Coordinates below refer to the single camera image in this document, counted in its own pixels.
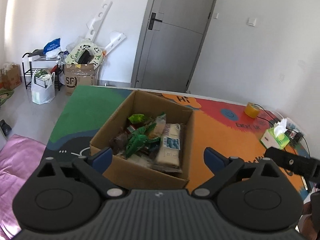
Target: cardboard box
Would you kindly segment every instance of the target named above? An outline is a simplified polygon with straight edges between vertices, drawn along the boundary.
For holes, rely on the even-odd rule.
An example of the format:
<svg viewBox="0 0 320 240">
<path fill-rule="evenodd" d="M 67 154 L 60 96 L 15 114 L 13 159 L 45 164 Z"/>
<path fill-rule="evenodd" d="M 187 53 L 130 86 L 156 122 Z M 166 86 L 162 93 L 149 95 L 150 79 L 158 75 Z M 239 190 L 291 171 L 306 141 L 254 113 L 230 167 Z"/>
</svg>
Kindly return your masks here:
<svg viewBox="0 0 320 240">
<path fill-rule="evenodd" d="M 66 64 L 64 68 L 66 94 L 72 95 L 77 85 L 96 86 L 98 68 L 93 64 Z"/>
<path fill-rule="evenodd" d="M 1 77 L 5 89 L 15 89 L 21 84 L 21 72 L 19 65 L 12 65 L 11 69 L 7 71 L 1 70 Z"/>
<path fill-rule="evenodd" d="M 114 138 L 125 128 L 127 118 L 132 114 L 146 114 L 152 118 L 166 113 L 167 123 L 186 125 L 182 140 L 182 174 L 171 176 L 154 171 L 127 160 L 113 156 L 112 163 L 103 173 L 111 182 L 127 189 L 180 189 L 188 182 L 189 161 L 192 148 L 194 114 L 192 109 L 143 91 L 133 91 L 109 117 L 90 142 L 91 155 L 109 146 Z"/>
</svg>

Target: table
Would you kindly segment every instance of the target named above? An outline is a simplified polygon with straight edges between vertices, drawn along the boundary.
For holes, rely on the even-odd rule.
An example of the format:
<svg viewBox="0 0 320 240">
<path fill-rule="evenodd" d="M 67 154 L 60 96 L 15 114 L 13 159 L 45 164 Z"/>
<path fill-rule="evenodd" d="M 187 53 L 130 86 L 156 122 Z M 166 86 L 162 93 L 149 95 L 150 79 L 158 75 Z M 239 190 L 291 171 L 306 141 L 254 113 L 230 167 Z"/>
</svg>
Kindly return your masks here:
<svg viewBox="0 0 320 240">
<path fill-rule="evenodd" d="M 80 155 L 89 156 L 90 140 L 131 92 L 132 89 L 78 86 L 52 131 L 44 158 L 52 156 L 60 162 L 70 162 Z M 244 113 L 245 106 L 180 93 L 150 93 L 195 110 L 189 183 L 186 186 L 189 191 L 213 176 L 203 160 L 206 147 L 215 149 L 225 157 L 239 156 L 247 162 L 257 162 L 263 157 L 265 148 L 259 139 L 269 128 L 269 123 L 259 118 L 248 117 Z M 259 116 L 271 120 L 263 111 Z M 301 145 L 297 145 L 295 149 L 287 146 L 286 150 L 308 156 Z M 305 199 L 308 192 L 301 177 L 283 169 L 282 171 Z"/>
</svg>

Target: sf logo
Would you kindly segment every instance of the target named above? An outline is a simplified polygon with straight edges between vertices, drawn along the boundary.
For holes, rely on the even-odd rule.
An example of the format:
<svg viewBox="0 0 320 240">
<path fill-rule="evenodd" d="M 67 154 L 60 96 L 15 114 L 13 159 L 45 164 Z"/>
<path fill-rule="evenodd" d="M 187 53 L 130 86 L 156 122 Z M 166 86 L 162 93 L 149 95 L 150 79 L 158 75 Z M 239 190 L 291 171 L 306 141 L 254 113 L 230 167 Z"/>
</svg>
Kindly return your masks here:
<svg viewBox="0 0 320 240">
<path fill-rule="evenodd" d="M 66 77 L 66 85 L 69 88 L 74 88 L 77 86 L 77 78 L 76 77 Z"/>
</svg>

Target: tape roll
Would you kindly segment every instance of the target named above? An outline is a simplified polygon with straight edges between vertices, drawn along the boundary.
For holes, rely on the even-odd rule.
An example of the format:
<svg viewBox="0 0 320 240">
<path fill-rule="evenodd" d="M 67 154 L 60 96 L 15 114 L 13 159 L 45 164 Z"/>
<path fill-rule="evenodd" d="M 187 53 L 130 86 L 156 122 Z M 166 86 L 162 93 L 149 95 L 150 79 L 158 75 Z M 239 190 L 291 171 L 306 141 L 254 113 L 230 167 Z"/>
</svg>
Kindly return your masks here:
<svg viewBox="0 0 320 240">
<path fill-rule="evenodd" d="M 260 113 L 260 108 L 257 107 L 255 104 L 253 103 L 248 103 L 244 112 L 246 113 L 247 116 L 255 119 L 257 118 L 258 114 Z"/>
</svg>

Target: tissue paper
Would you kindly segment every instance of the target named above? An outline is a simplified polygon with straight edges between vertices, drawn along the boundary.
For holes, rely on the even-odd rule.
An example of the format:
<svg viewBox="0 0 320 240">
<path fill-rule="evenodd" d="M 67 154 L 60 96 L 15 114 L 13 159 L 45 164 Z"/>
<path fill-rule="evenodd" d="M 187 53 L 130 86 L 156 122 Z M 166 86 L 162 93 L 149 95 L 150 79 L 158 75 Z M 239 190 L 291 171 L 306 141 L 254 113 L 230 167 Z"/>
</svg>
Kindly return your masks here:
<svg viewBox="0 0 320 240">
<path fill-rule="evenodd" d="M 275 125 L 274 125 L 274 135 L 275 137 L 284 137 L 284 136 L 281 136 L 281 135 L 284 135 L 284 133 L 288 130 L 287 128 L 287 119 L 284 118 L 282 119 L 280 122 L 277 122 Z"/>
</svg>

